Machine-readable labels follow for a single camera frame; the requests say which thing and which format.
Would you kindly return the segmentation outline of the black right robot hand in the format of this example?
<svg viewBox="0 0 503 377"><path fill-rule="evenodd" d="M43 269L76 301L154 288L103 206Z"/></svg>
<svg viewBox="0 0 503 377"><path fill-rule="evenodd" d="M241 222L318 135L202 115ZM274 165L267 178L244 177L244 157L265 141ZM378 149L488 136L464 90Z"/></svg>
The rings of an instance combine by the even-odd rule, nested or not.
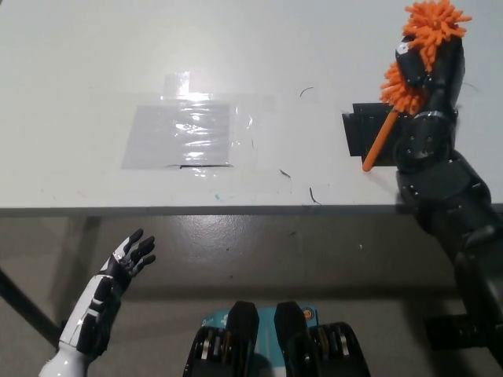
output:
<svg viewBox="0 0 503 377"><path fill-rule="evenodd" d="M410 115L426 110L452 116L464 77L462 39L454 36L442 41L431 69L426 68L420 50L409 45L413 40L412 35L403 37L395 50L399 78L396 109Z"/></svg>

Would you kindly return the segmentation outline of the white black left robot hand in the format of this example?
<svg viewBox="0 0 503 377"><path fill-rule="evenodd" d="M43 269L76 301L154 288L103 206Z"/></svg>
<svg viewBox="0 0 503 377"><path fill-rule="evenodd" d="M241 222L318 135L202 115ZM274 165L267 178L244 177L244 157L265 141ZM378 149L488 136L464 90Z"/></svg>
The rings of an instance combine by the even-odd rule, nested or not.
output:
<svg viewBox="0 0 503 377"><path fill-rule="evenodd" d="M90 278L61 333L61 346L91 358L107 350L123 294L131 281L156 260L152 253L155 237L142 237L142 229L128 236Z"/></svg>

